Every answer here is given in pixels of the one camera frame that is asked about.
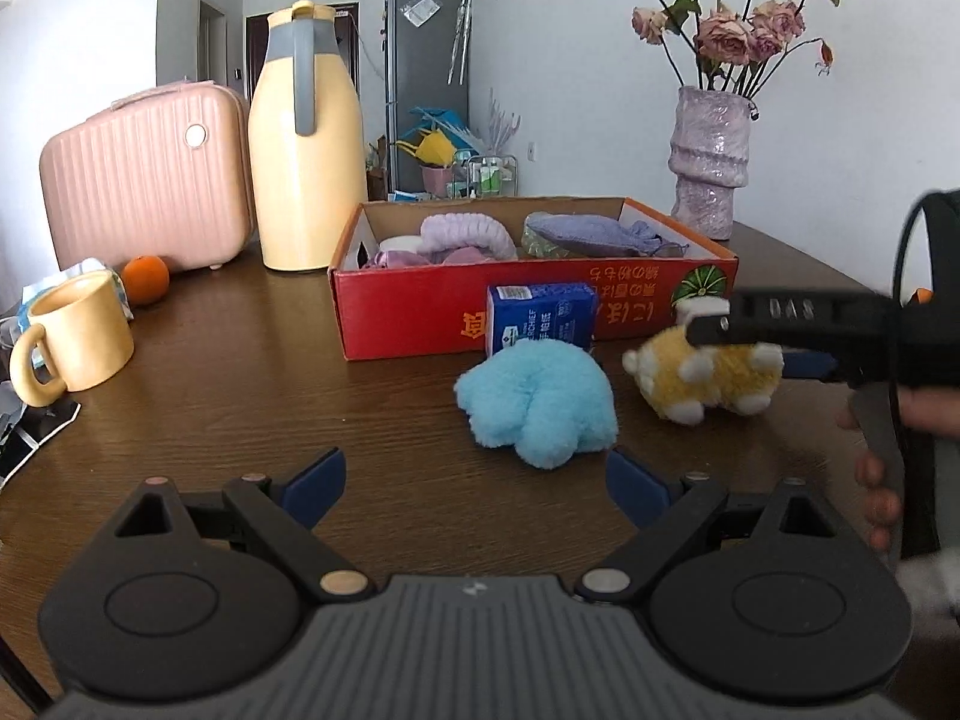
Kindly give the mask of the person right hand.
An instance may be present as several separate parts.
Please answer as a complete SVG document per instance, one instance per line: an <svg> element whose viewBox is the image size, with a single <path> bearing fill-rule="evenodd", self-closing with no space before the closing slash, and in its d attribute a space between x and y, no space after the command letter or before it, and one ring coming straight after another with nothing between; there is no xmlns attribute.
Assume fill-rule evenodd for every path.
<svg viewBox="0 0 960 720"><path fill-rule="evenodd" d="M873 383L854 390L839 424L857 429L874 550L919 557L958 544L958 392Z"/></svg>

